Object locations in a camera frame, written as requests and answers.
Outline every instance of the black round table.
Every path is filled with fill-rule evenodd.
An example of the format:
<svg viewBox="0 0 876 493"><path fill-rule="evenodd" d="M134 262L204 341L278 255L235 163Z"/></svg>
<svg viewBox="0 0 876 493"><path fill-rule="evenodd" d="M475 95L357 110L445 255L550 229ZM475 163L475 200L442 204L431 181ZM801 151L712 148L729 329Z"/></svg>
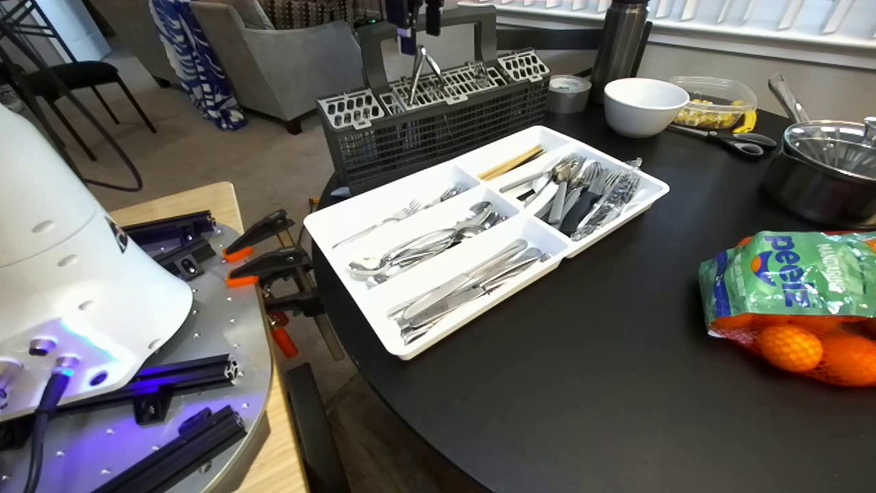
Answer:
<svg viewBox="0 0 876 493"><path fill-rule="evenodd" d="M315 251L358 373L490 489L876 489L876 392L784 375L707 334L699 262L747 233L806 227L761 196L766 162L676 132L590 141L643 156L671 193L412 364Z"/></svg>

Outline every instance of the floor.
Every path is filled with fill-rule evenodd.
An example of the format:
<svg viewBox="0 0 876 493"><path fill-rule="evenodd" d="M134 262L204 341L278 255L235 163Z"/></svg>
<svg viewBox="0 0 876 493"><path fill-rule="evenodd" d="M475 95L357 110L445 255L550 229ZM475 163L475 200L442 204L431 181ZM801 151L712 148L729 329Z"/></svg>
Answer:
<svg viewBox="0 0 876 493"><path fill-rule="evenodd" d="M219 132L198 114L186 93L155 85L134 58L120 51L113 55L113 62L123 67L123 78L159 132L152 133L119 89L111 86L105 95L119 111L120 125L113 125L90 93L82 93L82 100L134 159L146 181L146 188L138 193L93 188L108 210L213 181L234 181L248 223L278 208L286 208L301 221L306 200L315 196L332 174L319 117L304 119L304 133L295 137L280 123L254 114L241 132ZM63 133L76 167L100 181L133 184L130 170L108 140L82 119L79 128L100 159L90 162L76 141ZM465 474L400 425L346 355L338 359L326 349L312 319L293 317L293 338L301 352L286 364L312 364L352 489L479 489Z"/></svg>

